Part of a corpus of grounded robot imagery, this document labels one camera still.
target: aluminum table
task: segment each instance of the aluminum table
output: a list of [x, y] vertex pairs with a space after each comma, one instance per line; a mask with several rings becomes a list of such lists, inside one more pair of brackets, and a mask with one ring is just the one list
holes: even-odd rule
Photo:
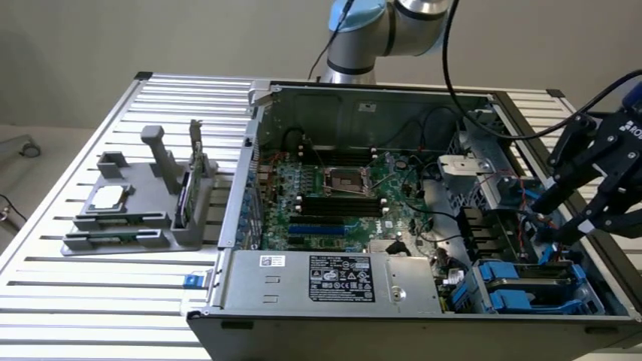
[[[185, 274], [209, 269], [216, 259], [252, 80], [138, 75], [0, 256], [0, 359], [209, 359], [180, 315], [181, 308], [204, 305], [205, 290], [182, 290], [182, 280]], [[572, 112], [565, 99], [543, 90], [501, 90], [535, 131]], [[64, 257], [62, 234], [98, 176], [98, 155], [117, 150], [128, 162], [150, 162], [138, 132], [157, 124], [164, 127], [166, 148], [177, 159], [186, 159], [190, 119], [202, 120], [204, 151], [220, 165], [202, 249]], [[548, 149], [559, 132], [543, 138]], [[580, 191], [589, 199], [595, 184]], [[615, 239], [642, 269], [642, 244]], [[642, 347], [624, 352], [642, 352]], [[637, 356], [593, 353], [585, 359]]]

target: warning label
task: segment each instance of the warning label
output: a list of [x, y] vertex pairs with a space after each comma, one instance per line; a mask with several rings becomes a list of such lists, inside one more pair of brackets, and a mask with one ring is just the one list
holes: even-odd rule
[[369, 258], [309, 256], [308, 296], [314, 302], [373, 302]]

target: white wall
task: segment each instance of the white wall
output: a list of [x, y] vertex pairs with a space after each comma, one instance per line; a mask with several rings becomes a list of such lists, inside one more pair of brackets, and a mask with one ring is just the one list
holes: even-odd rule
[[[96, 127], [141, 70], [304, 77], [329, 3], [0, 0], [0, 123]], [[640, 0], [461, 0], [453, 82], [555, 87], [579, 104], [639, 67], [639, 14]], [[383, 59], [377, 79], [441, 83], [439, 58]]]

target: cable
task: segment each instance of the cable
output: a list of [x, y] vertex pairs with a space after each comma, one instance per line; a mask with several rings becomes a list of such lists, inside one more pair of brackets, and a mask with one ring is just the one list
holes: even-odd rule
[[280, 151], [285, 152], [285, 141], [288, 140], [288, 135], [290, 132], [298, 132], [301, 135], [304, 135], [304, 130], [298, 126], [289, 126], [284, 131], [282, 135], [280, 137]]
[[443, 80], [445, 81], [445, 88], [449, 93], [449, 97], [452, 98], [453, 105], [456, 106], [457, 110], [461, 112], [461, 115], [464, 118], [468, 119], [468, 121], [472, 122], [472, 124], [480, 128], [485, 133], [489, 135], [500, 138], [500, 139], [508, 139], [512, 141], [528, 141], [531, 139], [536, 139], [539, 137], [543, 137], [547, 134], [551, 134], [555, 130], [561, 129], [577, 116], [577, 114], [584, 113], [588, 109], [595, 107], [595, 105], [601, 101], [601, 99], [612, 93], [612, 90], [615, 90], [621, 84], [624, 84], [627, 81], [629, 81], [632, 78], [639, 77], [642, 75], [642, 69], [637, 69], [635, 71], [631, 71], [628, 74], [625, 74], [623, 77], [620, 77], [617, 80], [615, 80], [611, 85], [608, 85], [600, 92], [599, 94], [588, 101], [588, 103], [577, 109], [577, 111], [567, 118], [564, 119], [560, 123], [555, 124], [549, 128], [545, 128], [543, 131], [536, 132], [535, 134], [531, 135], [504, 135], [487, 126], [484, 126], [475, 118], [472, 118], [465, 110], [463, 109], [461, 103], [459, 103], [456, 93], [453, 91], [452, 87], [452, 82], [449, 81], [449, 69], [448, 69], [448, 42], [449, 42], [449, 29], [452, 28], [452, 20], [453, 20], [453, 15], [457, 10], [457, 5], [459, 5], [459, 0], [452, 1], [452, 6], [449, 7], [449, 16], [445, 20], [445, 29], [443, 32], [443, 49], [441, 49], [441, 70], [443, 70]]
[[444, 239], [428, 239], [428, 238], [423, 237], [423, 235], [420, 236], [421, 241], [428, 242], [428, 243], [441, 243], [441, 242], [449, 241], [452, 238], [457, 238], [457, 237], [463, 237], [463, 236], [461, 235], [452, 235], [452, 236], [449, 236]]
[[[429, 116], [435, 111], [448, 111], [453, 116], [457, 116], [459, 114], [447, 106], [437, 106], [432, 109], [429, 109], [428, 113], [423, 117], [423, 124], [421, 124], [421, 137], [419, 138], [419, 146], [425, 147], [425, 125], [428, 123]], [[455, 132], [456, 132], [456, 150], [460, 150], [461, 145], [459, 144], [459, 120], [453, 119], [453, 127], [455, 127]]]
[[318, 61], [321, 60], [322, 54], [325, 54], [325, 51], [328, 51], [329, 45], [332, 45], [333, 39], [338, 35], [338, 29], [341, 28], [342, 22], [345, 21], [349, 9], [352, 8], [352, 3], [353, 3], [353, 0], [348, 0], [345, 2], [345, 6], [342, 7], [341, 18], [338, 19], [337, 27], [334, 28], [334, 30], [332, 32], [332, 35], [329, 36], [329, 40], [328, 40], [328, 43], [325, 44], [325, 47], [320, 51], [318, 56], [316, 57], [316, 60], [313, 61], [312, 68], [309, 68], [308, 80], [312, 77], [313, 69], [316, 68], [316, 65], [318, 64]]
[[425, 237], [423, 237], [421, 233], [423, 233], [423, 229], [425, 228], [425, 226], [428, 225], [428, 222], [423, 223], [421, 224], [421, 228], [419, 228], [419, 232], [417, 232], [417, 239], [420, 238], [424, 242], [428, 242], [428, 243], [440, 243], [440, 242], [444, 242], [444, 241], [448, 241], [451, 240], [452, 238], [456, 238], [456, 237], [461, 237], [461, 235], [452, 235], [444, 239], [428, 239]]
[[26, 217], [23, 217], [23, 214], [19, 213], [18, 209], [15, 208], [15, 206], [13, 205], [13, 203], [10, 202], [10, 200], [6, 198], [6, 196], [0, 193], [0, 197], [3, 198], [3, 200], [6, 201], [6, 204], [9, 205], [9, 207], [13, 208], [13, 211], [15, 212], [15, 214], [17, 214], [17, 215], [19, 216], [19, 218], [26, 222]]
[[397, 132], [393, 133], [393, 135], [388, 138], [387, 141], [383, 141], [381, 143], [377, 144], [377, 148], [383, 147], [384, 145], [387, 145], [391, 141], [393, 141], [393, 139], [396, 139], [396, 137], [403, 133], [403, 131], [405, 130], [405, 127], [415, 123], [417, 125], [419, 128], [421, 128], [421, 124], [419, 123], [419, 121], [416, 119], [409, 119], [407, 120], [403, 125], [401, 125], [401, 128], [399, 128]]
[[452, 214], [448, 214], [448, 213], [444, 213], [444, 212], [437, 212], [437, 211], [424, 211], [421, 210], [420, 208], [416, 208], [415, 206], [412, 206], [409, 203], [408, 203], [408, 200], [404, 201], [405, 202], [405, 205], [409, 207], [409, 209], [412, 211], [416, 211], [419, 213], [423, 213], [423, 214], [436, 214], [436, 215], [441, 215], [441, 216], [445, 216], [448, 217], [451, 220], [453, 220], [456, 222], [456, 218]]

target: sticker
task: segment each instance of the sticker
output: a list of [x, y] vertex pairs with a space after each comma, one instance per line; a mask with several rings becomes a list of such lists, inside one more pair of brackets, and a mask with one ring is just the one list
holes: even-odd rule
[[374, 302], [372, 290], [369, 257], [309, 256], [308, 297], [312, 301]]
[[260, 267], [284, 267], [284, 255], [262, 255], [258, 259]]
[[366, 111], [368, 113], [373, 113], [377, 111], [377, 105], [373, 103], [358, 103], [358, 111]]

